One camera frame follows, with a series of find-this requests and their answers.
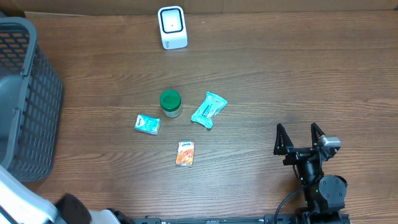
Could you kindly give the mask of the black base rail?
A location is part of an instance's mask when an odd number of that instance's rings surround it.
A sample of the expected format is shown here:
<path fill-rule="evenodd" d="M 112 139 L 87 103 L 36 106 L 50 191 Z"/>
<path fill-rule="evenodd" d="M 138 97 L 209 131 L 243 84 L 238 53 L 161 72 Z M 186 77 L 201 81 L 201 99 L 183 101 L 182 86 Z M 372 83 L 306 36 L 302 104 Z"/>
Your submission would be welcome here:
<path fill-rule="evenodd" d="M 90 211 L 91 221 L 95 224 L 272 224 L 275 223 L 274 215 L 263 217 L 238 217 L 238 218 L 187 218 L 187 219 L 160 219 L 154 217 L 129 218 L 119 210 L 106 209 Z"/>

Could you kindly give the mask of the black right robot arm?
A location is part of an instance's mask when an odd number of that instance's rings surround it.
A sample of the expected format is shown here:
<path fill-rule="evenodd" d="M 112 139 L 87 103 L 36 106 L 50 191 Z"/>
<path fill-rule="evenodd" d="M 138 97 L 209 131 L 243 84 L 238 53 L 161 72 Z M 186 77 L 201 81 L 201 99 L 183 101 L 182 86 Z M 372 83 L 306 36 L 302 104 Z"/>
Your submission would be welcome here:
<path fill-rule="evenodd" d="M 316 123 L 311 124 L 312 145 L 295 147 L 282 124 L 276 126 L 274 154 L 284 156 L 283 165 L 291 166 L 300 188 L 288 195 L 277 207 L 274 223 L 278 222 L 282 206 L 300 192 L 305 206 L 290 216 L 292 223 L 349 223 L 349 216 L 340 212 L 345 208 L 347 181 L 339 175 L 325 175 L 322 169 L 340 150 L 337 136 L 326 135 Z"/>

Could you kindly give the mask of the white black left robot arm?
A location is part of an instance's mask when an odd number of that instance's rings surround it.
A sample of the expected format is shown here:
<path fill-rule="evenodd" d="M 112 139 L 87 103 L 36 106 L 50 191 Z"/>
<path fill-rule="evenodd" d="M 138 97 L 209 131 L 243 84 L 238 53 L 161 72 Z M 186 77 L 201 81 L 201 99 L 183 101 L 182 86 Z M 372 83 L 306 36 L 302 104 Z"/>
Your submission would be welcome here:
<path fill-rule="evenodd" d="M 1 223 L 90 224 L 88 209 L 73 195 L 52 203 L 30 191 L 1 168 Z"/>

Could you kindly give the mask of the green wipes packet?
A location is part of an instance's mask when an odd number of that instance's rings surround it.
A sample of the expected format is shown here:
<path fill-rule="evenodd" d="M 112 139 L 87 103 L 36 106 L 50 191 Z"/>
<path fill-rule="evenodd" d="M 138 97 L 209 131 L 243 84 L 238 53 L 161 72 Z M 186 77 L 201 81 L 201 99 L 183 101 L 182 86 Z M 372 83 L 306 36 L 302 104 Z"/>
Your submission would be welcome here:
<path fill-rule="evenodd" d="M 213 127 L 214 117 L 228 104 L 221 96 L 207 91 L 204 102 L 192 114 L 191 121 L 201 124 L 207 129 Z"/>

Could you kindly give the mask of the orange tissue packet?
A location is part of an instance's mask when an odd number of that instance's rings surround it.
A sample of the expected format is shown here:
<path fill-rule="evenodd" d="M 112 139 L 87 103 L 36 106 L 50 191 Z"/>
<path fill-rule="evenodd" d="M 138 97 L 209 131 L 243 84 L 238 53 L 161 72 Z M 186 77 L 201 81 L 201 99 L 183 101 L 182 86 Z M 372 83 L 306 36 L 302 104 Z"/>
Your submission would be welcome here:
<path fill-rule="evenodd" d="M 195 152 L 193 141 L 180 141 L 177 148 L 176 165 L 191 167 Z"/>

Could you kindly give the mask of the teal tissue packet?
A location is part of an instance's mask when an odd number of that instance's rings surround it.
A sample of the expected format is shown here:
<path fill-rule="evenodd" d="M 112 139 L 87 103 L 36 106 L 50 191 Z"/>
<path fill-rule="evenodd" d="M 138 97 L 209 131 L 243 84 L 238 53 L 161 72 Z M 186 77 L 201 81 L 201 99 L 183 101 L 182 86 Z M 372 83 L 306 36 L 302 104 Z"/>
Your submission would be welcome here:
<path fill-rule="evenodd" d="M 137 115 L 134 129 L 151 135 L 158 135 L 161 121 L 160 118 L 153 118 L 144 114 Z"/>

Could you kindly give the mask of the grey plastic basket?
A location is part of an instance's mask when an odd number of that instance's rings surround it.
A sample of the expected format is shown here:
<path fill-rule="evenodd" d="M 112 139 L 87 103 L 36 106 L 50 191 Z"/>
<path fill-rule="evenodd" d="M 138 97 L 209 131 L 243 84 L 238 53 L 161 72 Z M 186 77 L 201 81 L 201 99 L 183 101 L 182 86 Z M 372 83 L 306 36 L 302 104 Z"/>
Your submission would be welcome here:
<path fill-rule="evenodd" d="M 46 179 L 57 145 L 64 87 L 22 17 L 1 18 L 1 166 L 20 182 Z"/>

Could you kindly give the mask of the green lid jar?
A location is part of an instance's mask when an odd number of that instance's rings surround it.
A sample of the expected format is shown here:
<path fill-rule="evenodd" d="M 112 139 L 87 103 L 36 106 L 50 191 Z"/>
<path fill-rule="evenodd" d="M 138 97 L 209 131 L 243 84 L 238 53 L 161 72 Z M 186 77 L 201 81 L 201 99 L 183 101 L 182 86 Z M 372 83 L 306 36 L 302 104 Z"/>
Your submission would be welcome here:
<path fill-rule="evenodd" d="M 165 90 L 159 98 L 164 114 L 169 118 L 176 118 L 182 112 L 182 99 L 175 90 Z"/>

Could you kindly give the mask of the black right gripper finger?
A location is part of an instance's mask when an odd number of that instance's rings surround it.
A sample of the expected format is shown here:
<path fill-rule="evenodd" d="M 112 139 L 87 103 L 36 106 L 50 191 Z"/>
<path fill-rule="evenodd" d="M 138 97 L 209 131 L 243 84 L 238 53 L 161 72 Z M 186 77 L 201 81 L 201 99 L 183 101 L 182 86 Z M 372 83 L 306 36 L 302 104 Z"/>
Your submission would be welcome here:
<path fill-rule="evenodd" d="M 274 155 L 278 156 L 287 155 L 294 148 L 294 145 L 281 123 L 277 125 L 276 130 L 277 130 L 277 135 L 274 146 Z"/>
<path fill-rule="evenodd" d="M 316 123 L 311 124 L 312 146 L 316 146 L 319 138 L 325 133 L 319 128 Z"/>

